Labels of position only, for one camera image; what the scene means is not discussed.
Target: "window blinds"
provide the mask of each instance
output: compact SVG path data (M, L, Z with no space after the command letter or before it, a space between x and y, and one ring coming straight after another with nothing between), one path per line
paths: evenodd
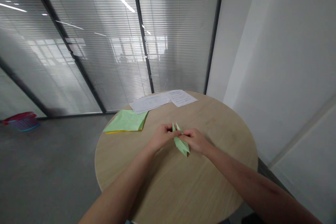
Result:
M135 0L50 0L107 111L151 93Z
M217 0L140 0L154 91L203 93Z
M101 112L41 1L0 4L0 56L44 106L55 116Z

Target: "origami crane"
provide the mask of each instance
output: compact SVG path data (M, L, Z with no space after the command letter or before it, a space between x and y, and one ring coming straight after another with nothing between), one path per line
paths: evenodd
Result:
M183 135L183 132L177 123L176 123L176 126L177 126L177 130L180 130L181 134ZM189 145L178 137L174 137L174 141L175 141L176 147L183 153L183 155L187 157L187 152L190 153Z

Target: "plastic laundry basket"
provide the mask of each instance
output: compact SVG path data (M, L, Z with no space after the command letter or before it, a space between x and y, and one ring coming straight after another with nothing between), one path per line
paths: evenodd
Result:
M36 115L33 112L24 112L3 120L3 123L5 125L12 125L20 131L28 131L40 125L35 117Z

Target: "green origami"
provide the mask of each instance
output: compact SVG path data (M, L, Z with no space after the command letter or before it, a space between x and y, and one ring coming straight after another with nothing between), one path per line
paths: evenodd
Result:
M133 110L120 110L114 120L103 131L138 131L142 129L147 113L148 111L136 114Z
M176 123L176 126L177 126L177 130L180 130L181 134L183 135L183 132L177 123ZM176 147L187 157L187 153L188 152L190 153L189 145L178 137L174 137L174 141L175 141Z

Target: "ceiling light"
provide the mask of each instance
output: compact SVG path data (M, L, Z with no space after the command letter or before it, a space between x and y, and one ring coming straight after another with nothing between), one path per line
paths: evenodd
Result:
M1 6L4 6L4 7L7 7L7 8L11 8L11 9L15 9L17 11L22 11L22 12L27 12L26 10L22 10L22 9L19 9L19 8L15 8L15 7L12 7L12 6L9 6L9 5L4 5L2 3L0 3Z
M98 34L98 35L102 35L102 36L105 36L105 37L106 37L106 35L103 35L103 34L100 34L100 33L94 33L94 34Z
M120 0L131 12L135 12L135 10L133 10L133 8L131 6L128 5L128 3L126 3L125 0Z
M57 21L57 20L55 20L55 21L58 22L58 23L63 23L63 24L66 24L66 25L73 26L72 24L64 23L64 22Z

